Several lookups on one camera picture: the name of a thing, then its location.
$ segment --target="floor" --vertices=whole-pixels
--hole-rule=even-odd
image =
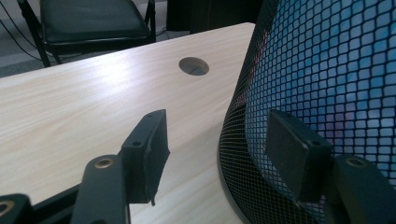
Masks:
[[[9,10],[9,8],[11,7],[9,5],[10,3],[11,2],[9,2],[8,4],[4,4],[7,10]],[[138,9],[143,15],[146,12],[146,6],[147,6],[146,4],[137,5]],[[156,12],[157,12],[156,24],[157,24],[157,34],[158,34],[157,42],[189,34],[189,32],[166,31],[166,8],[167,8],[166,1],[156,2]],[[12,75],[43,68],[42,62],[33,58],[33,57],[38,58],[37,50],[34,49],[32,45],[22,35],[19,34],[19,31],[17,30],[17,28],[15,28],[12,21],[8,17],[5,17],[5,15],[7,14],[6,13],[3,14],[4,10],[2,8],[0,8],[0,11],[2,11],[1,13],[2,17],[0,18],[1,22],[12,33],[12,35],[15,37],[15,40],[18,42],[21,48],[23,48],[26,51],[23,52],[21,50],[21,48],[16,44],[15,40],[12,39],[12,37],[5,30],[5,28],[0,24],[0,77],[12,76]],[[16,14],[15,11],[16,11],[15,9],[13,9],[13,11],[12,9],[10,10],[9,14],[11,18],[14,20],[14,23],[17,25],[18,29],[21,30],[23,35],[26,36],[26,38],[31,43],[33,43],[24,19],[20,15]],[[73,62],[76,60],[81,60],[84,58],[89,58],[100,54],[103,54],[103,52],[86,54],[77,57],[70,56],[64,60],[64,63]]]

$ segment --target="light wood laminate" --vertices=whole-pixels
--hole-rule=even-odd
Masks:
[[[32,203],[68,189],[93,158],[117,154],[141,118],[167,110],[171,155],[157,205],[133,223],[239,223],[222,191],[219,134],[254,25],[244,23],[0,79],[0,194]],[[197,57],[194,77],[178,62]]]

